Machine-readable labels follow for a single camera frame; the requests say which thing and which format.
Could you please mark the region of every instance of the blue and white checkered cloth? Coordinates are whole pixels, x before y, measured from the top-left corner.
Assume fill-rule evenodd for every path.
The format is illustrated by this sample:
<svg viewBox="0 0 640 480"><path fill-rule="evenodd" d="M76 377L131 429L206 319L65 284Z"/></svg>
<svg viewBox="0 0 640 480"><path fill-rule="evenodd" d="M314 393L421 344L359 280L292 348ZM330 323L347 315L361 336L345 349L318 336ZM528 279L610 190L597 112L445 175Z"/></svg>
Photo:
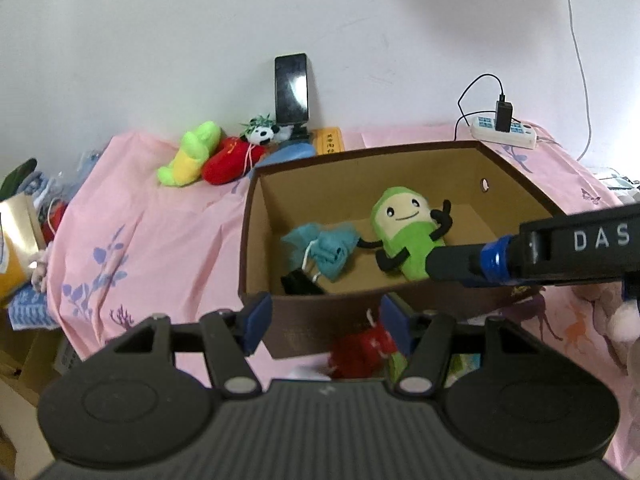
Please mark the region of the blue and white checkered cloth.
<svg viewBox="0 0 640 480"><path fill-rule="evenodd" d="M15 293L7 310L14 330L33 328L53 330L59 327L47 310L47 295L33 290L31 283L23 285Z"/></svg>

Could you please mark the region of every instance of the yellow bag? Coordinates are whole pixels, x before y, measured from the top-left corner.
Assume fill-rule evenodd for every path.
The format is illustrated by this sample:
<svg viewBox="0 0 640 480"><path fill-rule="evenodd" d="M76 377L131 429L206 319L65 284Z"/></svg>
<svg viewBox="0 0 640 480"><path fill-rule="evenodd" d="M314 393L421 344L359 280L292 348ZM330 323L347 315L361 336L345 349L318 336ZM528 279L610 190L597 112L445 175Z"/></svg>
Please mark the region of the yellow bag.
<svg viewBox="0 0 640 480"><path fill-rule="evenodd" d="M0 202L0 301L31 279L44 238L31 200L20 193Z"/></svg>

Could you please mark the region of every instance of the dark green object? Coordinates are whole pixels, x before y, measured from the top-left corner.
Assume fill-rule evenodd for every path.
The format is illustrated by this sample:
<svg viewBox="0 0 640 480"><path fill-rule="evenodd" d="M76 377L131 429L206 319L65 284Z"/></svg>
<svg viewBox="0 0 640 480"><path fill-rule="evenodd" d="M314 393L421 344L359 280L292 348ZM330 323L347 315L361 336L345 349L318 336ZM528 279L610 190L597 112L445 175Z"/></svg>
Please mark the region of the dark green object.
<svg viewBox="0 0 640 480"><path fill-rule="evenodd" d="M35 158L30 158L9 173L2 182L2 186L0 186L0 202L15 195L15 192L18 191L18 186L31 172L35 171L37 165L38 161Z"/></svg>

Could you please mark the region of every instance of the corn plush toy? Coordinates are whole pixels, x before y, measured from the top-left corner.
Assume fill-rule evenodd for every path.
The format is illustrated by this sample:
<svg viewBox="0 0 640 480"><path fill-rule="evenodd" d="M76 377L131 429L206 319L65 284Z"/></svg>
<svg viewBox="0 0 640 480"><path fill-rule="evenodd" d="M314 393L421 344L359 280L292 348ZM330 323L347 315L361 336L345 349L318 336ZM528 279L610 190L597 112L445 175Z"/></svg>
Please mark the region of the corn plush toy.
<svg viewBox="0 0 640 480"><path fill-rule="evenodd" d="M180 187L198 180L204 163L217 148L221 134L219 126L211 121L185 133L174 160L158 169L160 184Z"/></svg>
<svg viewBox="0 0 640 480"><path fill-rule="evenodd" d="M428 278L426 257L434 247L444 245L442 237L453 225L450 212L449 200L442 211L429 209L426 199L415 191L390 187L371 211L371 225L380 241L361 240L358 246L382 247L376 252L380 270L399 269L409 280Z"/></svg>

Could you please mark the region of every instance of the white lettering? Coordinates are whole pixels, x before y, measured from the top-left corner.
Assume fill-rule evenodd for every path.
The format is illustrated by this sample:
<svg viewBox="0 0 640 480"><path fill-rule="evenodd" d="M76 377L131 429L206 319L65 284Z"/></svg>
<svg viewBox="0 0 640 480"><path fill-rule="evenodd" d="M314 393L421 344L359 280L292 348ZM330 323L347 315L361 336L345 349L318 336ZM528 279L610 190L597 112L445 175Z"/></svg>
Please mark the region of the white lettering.
<svg viewBox="0 0 640 480"><path fill-rule="evenodd" d="M618 245L624 247L629 243L629 233L626 232L628 226L626 224L620 224L618 226Z"/></svg>
<svg viewBox="0 0 640 480"><path fill-rule="evenodd" d="M600 247L601 244L604 244L605 247L609 247L609 240L607 240L607 235L604 234L604 229L602 227L598 229L598 239L596 240L596 249Z"/></svg>
<svg viewBox="0 0 640 480"><path fill-rule="evenodd" d="M587 235L584 231L574 231L574 247L576 252L587 248Z"/></svg>

